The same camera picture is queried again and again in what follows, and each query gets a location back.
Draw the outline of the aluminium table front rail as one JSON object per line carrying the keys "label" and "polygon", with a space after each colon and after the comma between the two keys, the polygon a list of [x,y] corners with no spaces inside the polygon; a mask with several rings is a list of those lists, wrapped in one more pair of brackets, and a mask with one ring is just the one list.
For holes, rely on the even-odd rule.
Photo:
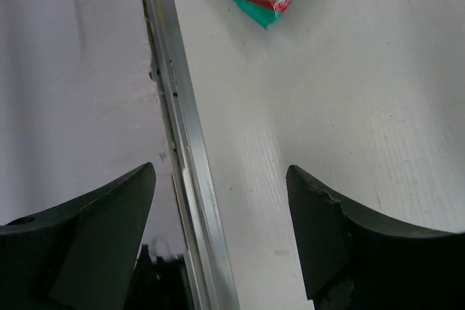
{"label": "aluminium table front rail", "polygon": [[195,309],[239,309],[174,0],[145,0],[152,72],[164,92],[174,183]]}

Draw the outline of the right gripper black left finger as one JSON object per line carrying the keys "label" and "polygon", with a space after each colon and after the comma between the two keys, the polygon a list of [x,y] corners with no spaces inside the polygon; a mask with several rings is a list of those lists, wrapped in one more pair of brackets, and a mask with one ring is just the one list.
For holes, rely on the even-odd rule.
{"label": "right gripper black left finger", "polygon": [[145,163],[1,226],[1,308],[122,309],[155,183]]}

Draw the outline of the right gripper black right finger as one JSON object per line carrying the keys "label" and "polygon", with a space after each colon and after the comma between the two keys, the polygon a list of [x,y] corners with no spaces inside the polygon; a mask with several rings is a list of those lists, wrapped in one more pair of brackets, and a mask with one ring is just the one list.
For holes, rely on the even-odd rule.
{"label": "right gripper black right finger", "polygon": [[464,234],[394,219],[298,166],[288,206],[306,296],[316,309],[462,309]]}

